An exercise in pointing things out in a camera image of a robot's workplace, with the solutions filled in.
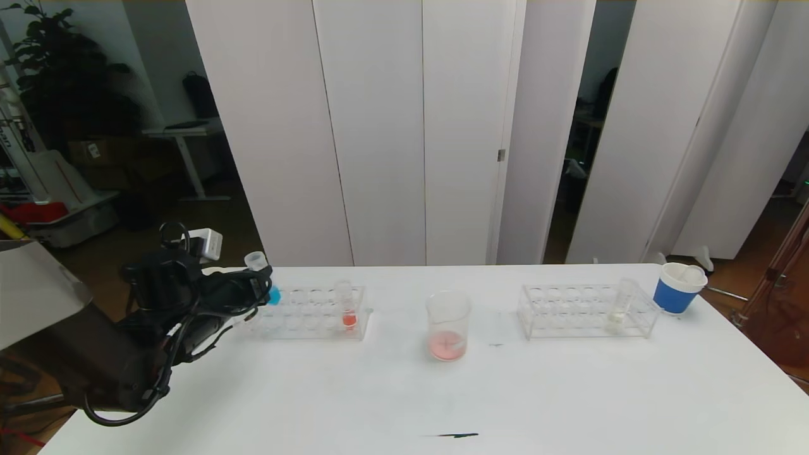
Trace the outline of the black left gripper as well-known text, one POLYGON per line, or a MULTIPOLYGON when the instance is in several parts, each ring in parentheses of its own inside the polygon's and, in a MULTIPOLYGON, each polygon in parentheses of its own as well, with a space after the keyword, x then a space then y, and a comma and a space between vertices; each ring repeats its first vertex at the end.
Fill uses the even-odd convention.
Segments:
POLYGON ((200 279, 200 307, 205 313, 248 313, 265 305, 274 269, 261 272, 214 272, 200 279))

